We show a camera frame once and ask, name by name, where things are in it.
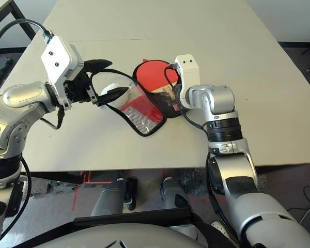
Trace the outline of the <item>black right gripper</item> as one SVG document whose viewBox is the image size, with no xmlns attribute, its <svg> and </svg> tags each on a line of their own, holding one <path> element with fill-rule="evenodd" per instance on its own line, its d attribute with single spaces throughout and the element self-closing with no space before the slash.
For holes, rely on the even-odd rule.
<svg viewBox="0 0 310 248">
<path fill-rule="evenodd" d="M 175 85 L 171 90 L 171 95 L 168 92 L 162 92 L 162 100 L 166 103 L 173 103 L 175 110 L 181 110 L 180 92 L 181 85 Z"/>
</svg>

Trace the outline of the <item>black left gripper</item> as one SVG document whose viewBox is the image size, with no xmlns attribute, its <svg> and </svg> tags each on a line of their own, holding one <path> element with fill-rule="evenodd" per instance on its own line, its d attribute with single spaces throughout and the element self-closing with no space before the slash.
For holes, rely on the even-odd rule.
<svg viewBox="0 0 310 248">
<path fill-rule="evenodd" d="M 117 87 L 101 96 L 98 96 L 95 92 L 92 81 L 87 73 L 98 73 L 112 64 L 111 61 L 106 59 L 84 61 L 82 73 L 79 73 L 74 80 L 66 80 L 64 82 L 65 93 L 69 103 L 91 102 L 93 105 L 103 106 L 117 100 L 128 91 L 128 87 Z"/>
</svg>

